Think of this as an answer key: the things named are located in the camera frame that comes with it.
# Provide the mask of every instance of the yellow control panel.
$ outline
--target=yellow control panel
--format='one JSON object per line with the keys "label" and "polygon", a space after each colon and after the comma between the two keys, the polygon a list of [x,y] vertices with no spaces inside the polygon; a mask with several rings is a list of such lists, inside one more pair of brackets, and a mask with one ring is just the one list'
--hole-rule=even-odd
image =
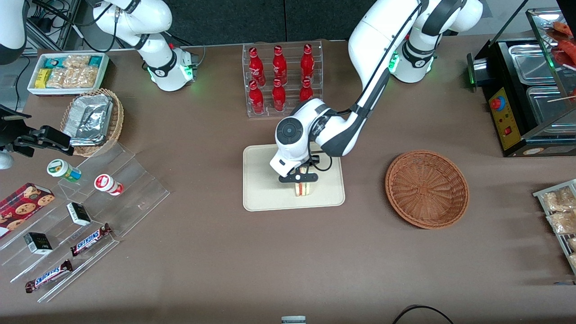
{"label": "yellow control panel", "polygon": [[508,103],[508,97],[504,88],[500,89],[489,101],[490,110],[494,117],[494,123],[500,136],[500,142],[504,150],[507,150],[520,142],[522,137]]}

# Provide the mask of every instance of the brown woven basket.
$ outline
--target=brown woven basket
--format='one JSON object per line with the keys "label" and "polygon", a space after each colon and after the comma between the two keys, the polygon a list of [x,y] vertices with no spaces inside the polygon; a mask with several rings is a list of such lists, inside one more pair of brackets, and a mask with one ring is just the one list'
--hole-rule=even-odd
{"label": "brown woven basket", "polygon": [[[118,97],[112,91],[107,89],[98,89],[86,92],[80,96],[95,95],[107,95],[114,101],[114,107],[112,107],[112,116],[110,117],[110,124],[108,125],[108,134],[106,135],[106,142],[101,146],[75,146],[74,155],[90,157],[100,148],[111,147],[111,144],[118,140],[120,133],[122,132],[122,123],[124,122],[124,108],[122,107],[120,100],[118,100]],[[68,109],[66,109],[66,112],[64,113],[64,118],[60,122],[60,131],[64,130],[64,126],[68,120],[68,114],[70,113],[71,107],[72,102],[68,105]]]}
{"label": "brown woven basket", "polygon": [[386,172],[385,188],[394,210],[422,228],[451,226],[468,208],[468,184],[462,172],[446,157],[428,150],[397,157]]}

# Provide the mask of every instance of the brown table surface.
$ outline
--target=brown table surface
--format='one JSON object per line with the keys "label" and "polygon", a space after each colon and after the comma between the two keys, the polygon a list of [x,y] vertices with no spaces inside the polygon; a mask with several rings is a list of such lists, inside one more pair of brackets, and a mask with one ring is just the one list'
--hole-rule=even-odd
{"label": "brown table surface", "polygon": [[[104,86],[124,105],[120,142],[172,194],[49,303],[3,278],[0,322],[389,323],[426,304],[456,323],[574,323],[576,287],[552,285],[573,277],[532,192],[576,178],[576,159],[502,157],[482,92],[466,88],[466,54],[486,39],[446,37],[422,82],[391,80],[342,158],[342,206],[256,213],[242,206],[242,152],[274,143],[278,120],[246,116],[242,47],[209,47],[198,81],[174,93],[150,81],[137,52],[110,52]],[[361,84],[347,43],[324,42],[324,60],[326,103],[348,108]],[[28,125],[58,127],[70,100],[30,96]],[[385,198],[386,168],[414,149],[464,173],[470,206],[456,225],[417,229]],[[15,155],[0,197],[55,185],[45,170],[58,157]]]}

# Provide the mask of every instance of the red bottle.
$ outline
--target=red bottle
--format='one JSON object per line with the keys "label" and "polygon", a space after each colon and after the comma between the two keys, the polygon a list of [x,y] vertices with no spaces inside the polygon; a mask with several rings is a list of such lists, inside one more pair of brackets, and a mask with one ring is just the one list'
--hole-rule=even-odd
{"label": "red bottle", "polygon": [[304,79],[302,82],[302,89],[300,89],[300,102],[312,99],[314,91],[310,89],[310,79]]}
{"label": "red bottle", "polygon": [[258,51],[255,47],[251,47],[248,52],[250,53],[250,74],[258,82],[258,86],[263,87],[266,84],[266,77],[264,76],[262,60],[258,57]]}
{"label": "red bottle", "polygon": [[310,79],[310,83],[314,82],[314,57],[312,56],[312,45],[304,45],[304,55],[300,60],[301,81]]}
{"label": "red bottle", "polygon": [[272,98],[274,98],[274,109],[276,111],[284,111],[286,104],[286,91],[282,86],[282,81],[278,78],[274,79],[274,89],[272,90]]}
{"label": "red bottle", "polygon": [[250,80],[250,93],[248,94],[250,97],[250,105],[252,105],[252,110],[254,110],[254,114],[261,115],[264,113],[264,96],[262,95],[262,91],[258,89],[258,84],[255,80]]}
{"label": "red bottle", "polygon": [[288,70],[286,59],[282,55],[282,46],[274,46],[274,59],[272,60],[274,67],[274,77],[280,79],[282,85],[288,83]]}

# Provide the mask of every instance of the red button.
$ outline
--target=red button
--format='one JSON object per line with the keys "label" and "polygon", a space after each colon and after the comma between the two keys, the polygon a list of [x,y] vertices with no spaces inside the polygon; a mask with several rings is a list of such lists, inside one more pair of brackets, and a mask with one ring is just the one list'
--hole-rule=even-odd
{"label": "red button", "polygon": [[498,98],[492,100],[492,102],[490,103],[490,107],[492,107],[492,109],[494,109],[494,110],[500,109],[501,105],[502,105],[502,101]]}

